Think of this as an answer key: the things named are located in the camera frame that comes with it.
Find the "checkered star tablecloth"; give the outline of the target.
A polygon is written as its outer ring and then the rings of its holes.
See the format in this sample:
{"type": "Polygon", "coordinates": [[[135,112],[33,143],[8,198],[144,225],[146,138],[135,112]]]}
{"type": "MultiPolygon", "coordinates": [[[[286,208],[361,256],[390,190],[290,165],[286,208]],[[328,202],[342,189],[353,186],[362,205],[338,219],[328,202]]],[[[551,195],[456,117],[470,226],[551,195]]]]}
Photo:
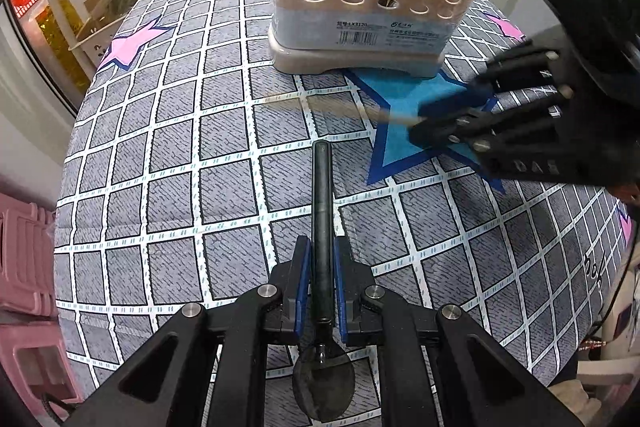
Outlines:
{"type": "MultiPolygon", "coordinates": [[[[90,395],[183,306],[230,305],[290,261],[300,236],[311,243],[319,140],[331,144],[334,242],[347,237],[375,282],[408,303],[461,307],[550,391],[630,265],[639,230],[624,203],[607,186],[489,176],[465,144],[412,144],[409,128],[373,115],[418,116],[416,84],[431,78],[280,72],[272,13],[272,0],[138,0],[94,75],[54,236],[66,350],[90,395]],[[354,101],[359,115],[260,105],[311,95],[354,101]]],[[[432,78],[481,82],[518,45],[473,0],[432,78]]],[[[335,282],[333,337],[352,362],[354,395],[327,423],[299,408],[309,287],[310,271],[302,335],[268,348],[261,426],[385,426],[378,350],[343,343],[335,282]]]]}

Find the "wooden chopstick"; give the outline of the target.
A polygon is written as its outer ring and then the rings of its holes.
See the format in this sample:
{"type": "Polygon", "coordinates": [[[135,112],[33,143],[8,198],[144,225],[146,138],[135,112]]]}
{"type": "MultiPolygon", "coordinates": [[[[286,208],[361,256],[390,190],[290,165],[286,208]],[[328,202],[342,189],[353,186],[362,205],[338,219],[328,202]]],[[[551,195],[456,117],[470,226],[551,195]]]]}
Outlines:
{"type": "MultiPolygon", "coordinates": [[[[311,112],[330,114],[340,118],[355,118],[359,115],[359,108],[354,101],[334,100],[325,95],[311,95],[308,98],[265,98],[260,105],[267,105],[274,110],[287,112],[296,108],[307,107],[311,112]]],[[[426,121],[425,117],[393,113],[390,109],[379,107],[374,112],[374,120],[377,124],[399,124],[405,128],[411,128],[426,121]]]]}

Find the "pink plastic stool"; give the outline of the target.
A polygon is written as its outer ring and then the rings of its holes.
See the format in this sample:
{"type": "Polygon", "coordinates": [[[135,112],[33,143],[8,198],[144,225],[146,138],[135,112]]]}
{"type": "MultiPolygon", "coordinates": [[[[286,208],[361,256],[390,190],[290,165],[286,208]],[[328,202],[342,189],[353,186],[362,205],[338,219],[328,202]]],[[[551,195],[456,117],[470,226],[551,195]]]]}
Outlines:
{"type": "Polygon", "coordinates": [[[45,393],[82,401],[58,323],[52,223],[50,211],[1,196],[1,367],[36,416],[46,413],[45,393]]]}

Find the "black spoon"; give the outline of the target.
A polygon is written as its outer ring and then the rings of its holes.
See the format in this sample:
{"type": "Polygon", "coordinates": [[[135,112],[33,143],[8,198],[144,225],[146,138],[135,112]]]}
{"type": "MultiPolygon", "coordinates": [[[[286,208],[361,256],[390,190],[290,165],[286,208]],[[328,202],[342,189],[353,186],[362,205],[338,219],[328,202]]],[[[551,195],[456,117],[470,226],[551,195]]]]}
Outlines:
{"type": "Polygon", "coordinates": [[[355,391],[355,373],[335,341],[334,225],[331,144],[312,147],[310,287],[312,336],[294,365],[293,391],[299,408],[327,423],[344,414],[355,391]]]}

